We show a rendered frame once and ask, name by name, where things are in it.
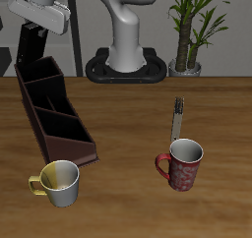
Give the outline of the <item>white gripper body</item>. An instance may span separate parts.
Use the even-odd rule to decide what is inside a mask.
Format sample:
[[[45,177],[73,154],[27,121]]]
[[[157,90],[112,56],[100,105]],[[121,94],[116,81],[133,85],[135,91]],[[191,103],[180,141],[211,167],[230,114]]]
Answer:
[[[68,29],[71,12],[69,8],[55,1],[52,6],[38,6],[29,0],[8,0],[8,8],[21,16],[56,34],[63,34]]]

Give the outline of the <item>black book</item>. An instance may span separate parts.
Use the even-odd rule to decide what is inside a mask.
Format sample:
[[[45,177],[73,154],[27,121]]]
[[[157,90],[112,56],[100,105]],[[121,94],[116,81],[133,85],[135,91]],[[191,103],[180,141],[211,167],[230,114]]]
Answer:
[[[35,28],[29,30],[22,26],[16,63],[20,66],[26,66],[31,62],[43,57],[46,37],[40,37],[38,32],[44,29],[35,24]]]

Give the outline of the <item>dark brown desk caddy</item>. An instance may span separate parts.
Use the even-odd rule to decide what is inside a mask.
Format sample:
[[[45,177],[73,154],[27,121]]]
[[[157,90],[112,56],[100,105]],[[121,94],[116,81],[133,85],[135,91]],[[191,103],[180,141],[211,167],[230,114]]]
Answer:
[[[15,66],[23,105],[46,164],[66,159],[78,167],[98,162],[95,141],[67,97],[52,57]]]

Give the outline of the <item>thin grey book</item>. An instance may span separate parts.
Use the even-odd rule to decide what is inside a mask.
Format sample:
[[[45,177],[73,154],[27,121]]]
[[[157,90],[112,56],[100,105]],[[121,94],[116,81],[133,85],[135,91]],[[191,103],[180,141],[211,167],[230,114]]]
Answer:
[[[184,107],[184,97],[177,96],[174,102],[174,111],[173,111],[173,119],[172,119],[172,127],[171,127],[171,137],[170,140],[173,142],[179,139],[182,116],[183,116],[183,107]]]

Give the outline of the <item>green pot plant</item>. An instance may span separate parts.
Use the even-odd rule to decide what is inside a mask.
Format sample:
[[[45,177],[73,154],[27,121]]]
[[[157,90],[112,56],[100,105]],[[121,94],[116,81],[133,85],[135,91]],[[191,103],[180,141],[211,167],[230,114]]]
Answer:
[[[216,7],[205,14],[201,10],[213,0],[174,0],[175,5],[169,8],[178,15],[173,17],[176,24],[174,28],[178,34],[178,47],[176,58],[168,64],[168,74],[171,77],[199,77],[202,66],[196,61],[201,46],[211,45],[208,39],[215,33],[227,30],[222,27],[225,14],[219,16],[212,24],[211,18]]]

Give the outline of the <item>yellow and white mug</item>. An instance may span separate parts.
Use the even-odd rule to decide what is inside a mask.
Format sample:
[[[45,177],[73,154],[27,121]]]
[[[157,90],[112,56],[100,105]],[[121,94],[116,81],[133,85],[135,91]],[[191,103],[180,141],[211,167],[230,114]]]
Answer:
[[[69,160],[56,160],[47,164],[38,176],[29,178],[29,187],[36,196],[46,196],[59,208],[70,206],[78,198],[80,171]]]

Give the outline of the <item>red patterned mug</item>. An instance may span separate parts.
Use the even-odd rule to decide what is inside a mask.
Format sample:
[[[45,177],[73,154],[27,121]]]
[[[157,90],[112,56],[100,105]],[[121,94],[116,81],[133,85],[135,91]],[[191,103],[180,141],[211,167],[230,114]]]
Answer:
[[[204,151],[197,142],[178,139],[171,143],[169,153],[161,153],[156,157],[155,165],[159,174],[168,181],[172,189],[186,192],[194,184],[203,155]],[[167,172],[159,166],[162,160],[168,161]]]

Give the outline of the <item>black vertical post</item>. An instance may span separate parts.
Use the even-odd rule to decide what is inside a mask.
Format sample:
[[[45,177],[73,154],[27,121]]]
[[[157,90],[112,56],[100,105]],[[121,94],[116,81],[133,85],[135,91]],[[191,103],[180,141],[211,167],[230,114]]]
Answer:
[[[68,7],[71,11],[70,25],[71,25],[71,35],[72,35],[72,43],[73,43],[76,76],[81,77],[83,76],[83,62],[82,62],[82,52],[81,52],[81,42],[80,42],[80,34],[79,34],[76,0],[68,0]]]

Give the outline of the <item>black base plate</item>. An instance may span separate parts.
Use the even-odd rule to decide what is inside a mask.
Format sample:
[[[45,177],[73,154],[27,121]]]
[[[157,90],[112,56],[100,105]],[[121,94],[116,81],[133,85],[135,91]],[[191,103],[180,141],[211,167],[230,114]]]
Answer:
[[[100,48],[95,57],[86,65],[86,76],[98,84],[154,84],[162,81],[167,74],[166,64],[157,57],[151,47],[143,48],[147,64],[132,73],[120,73],[105,64],[108,58],[108,48]]]

